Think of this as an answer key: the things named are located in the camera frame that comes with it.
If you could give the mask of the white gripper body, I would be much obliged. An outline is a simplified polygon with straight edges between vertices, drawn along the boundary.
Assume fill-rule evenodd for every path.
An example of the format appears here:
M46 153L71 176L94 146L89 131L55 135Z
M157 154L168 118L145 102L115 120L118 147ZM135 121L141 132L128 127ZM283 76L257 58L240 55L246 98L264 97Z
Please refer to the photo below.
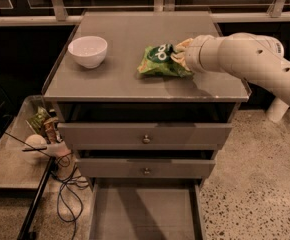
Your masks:
M195 72L223 73L218 61L218 49L223 40L223 37L211 35L194 38L185 50L186 66Z

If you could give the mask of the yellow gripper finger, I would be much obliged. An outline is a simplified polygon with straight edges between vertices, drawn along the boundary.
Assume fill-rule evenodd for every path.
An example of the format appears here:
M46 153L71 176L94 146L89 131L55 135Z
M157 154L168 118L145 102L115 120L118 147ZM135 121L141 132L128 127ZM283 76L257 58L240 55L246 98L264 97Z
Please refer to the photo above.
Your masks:
M175 46L175 50L176 51L184 51L190 44L191 42L193 41L192 38L188 38L180 43L178 43L176 46Z
M180 66L182 66L185 70L189 71L189 68L188 68L186 61L185 61L185 53L184 52L172 53L171 59L174 62L176 62L177 64L179 64Z

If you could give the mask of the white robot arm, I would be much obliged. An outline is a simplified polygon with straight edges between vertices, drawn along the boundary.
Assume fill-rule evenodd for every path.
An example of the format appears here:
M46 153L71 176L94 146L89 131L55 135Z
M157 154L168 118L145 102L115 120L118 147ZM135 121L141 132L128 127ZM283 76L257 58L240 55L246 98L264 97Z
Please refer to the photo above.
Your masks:
M187 71L228 73L260 86L290 107L290 61L276 38L250 33L199 35L179 43L171 57Z

